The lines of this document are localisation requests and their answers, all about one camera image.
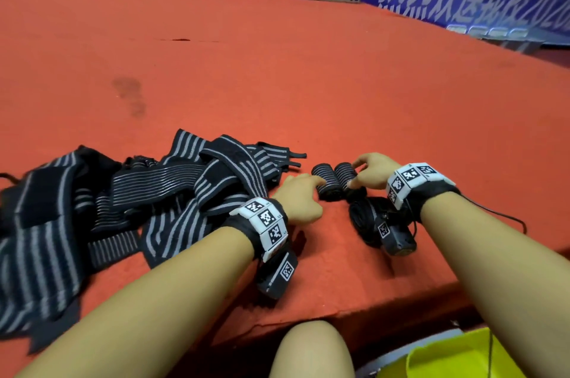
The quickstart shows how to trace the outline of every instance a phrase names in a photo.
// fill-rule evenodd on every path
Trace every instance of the red table surface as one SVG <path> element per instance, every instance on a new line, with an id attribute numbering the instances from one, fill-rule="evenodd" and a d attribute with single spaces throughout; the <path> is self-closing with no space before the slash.
<path id="1" fill-rule="evenodd" d="M 306 151 L 301 172 L 380 151 L 429 162 L 570 252 L 566 69 L 364 4 L 0 1 L 0 171 L 21 175 L 79 144 L 160 158 L 178 128 Z M 284 297 L 273 309 L 234 303 L 209 344 L 330 317 L 356 349 L 460 306 L 422 229 L 416 253 L 387 259 L 362 243 L 345 202 L 323 207 Z M 148 270 L 137 254 L 95 275 L 82 315 Z M 30 361 L 27 343 L 0 342 L 0 376 Z"/>

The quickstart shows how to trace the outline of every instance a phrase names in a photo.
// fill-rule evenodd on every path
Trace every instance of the black wrist strap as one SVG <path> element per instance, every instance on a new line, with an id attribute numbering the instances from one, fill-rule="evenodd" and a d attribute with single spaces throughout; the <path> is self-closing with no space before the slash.
<path id="1" fill-rule="evenodd" d="M 420 186 L 414 187 L 405 201 L 407 203 L 406 207 L 408 207 L 408 210 L 411 212 L 411 217 L 416 222 L 422 223 L 420 214 L 426 201 L 446 192 L 461 194 L 457 187 L 452 186 L 444 180 L 428 181 Z"/>
<path id="2" fill-rule="evenodd" d="M 283 210 L 283 206 L 277 200 L 274 200 L 272 198 L 266 198 L 266 199 L 267 201 L 270 201 L 275 206 L 275 208 L 283 215 L 283 221 L 285 222 L 286 225 L 289 219 L 285 214 L 285 211 Z M 236 214 L 234 216 L 229 216 L 222 226 L 231 226 L 232 228 L 235 228 L 238 231 L 241 231 L 245 234 L 245 236 L 249 239 L 251 245 L 253 246 L 254 259 L 259 259 L 263 256 L 265 250 L 263 249 L 263 246 L 261 244 L 261 238 L 259 237 L 259 234 L 255 230 L 255 228 L 253 228 L 251 223 L 249 223 L 249 221 L 245 217 L 239 214 Z"/>

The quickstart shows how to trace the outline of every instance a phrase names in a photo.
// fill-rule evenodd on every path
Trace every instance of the wrist tracker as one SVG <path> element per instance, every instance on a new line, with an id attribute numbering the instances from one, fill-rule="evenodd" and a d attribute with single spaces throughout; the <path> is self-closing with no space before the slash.
<path id="1" fill-rule="evenodd" d="M 278 201 L 253 198 L 232 210 L 223 226 L 242 231 L 253 245 L 254 257 L 267 262 L 287 240 L 287 221 Z"/>
<path id="2" fill-rule="evenodd" d="M 453 181 L 425 162 L 398 168 L 386 185 L 388 199 L 396 210 L 402 210 L 403 204 L 406 203 L 413 219 L 420 223 L 420 212 L 425 202 L 445 192 L 461 194 Z"/>

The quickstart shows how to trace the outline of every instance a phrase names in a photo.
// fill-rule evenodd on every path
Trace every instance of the forearm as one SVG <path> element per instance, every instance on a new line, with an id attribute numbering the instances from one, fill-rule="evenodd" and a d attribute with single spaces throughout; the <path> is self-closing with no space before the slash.
<path id="1" fill-rule="evenodd" d="M 570 263 L 455 193 L 427 201 L 421 218 L 526 376 L 570 376 Z"/>
<path id="2" fill-rule="evenodd" d="M 215 316 L 253 255 L 238 230 L 214 231 L 113 295 L 19 376 L 166 375 Z"/>

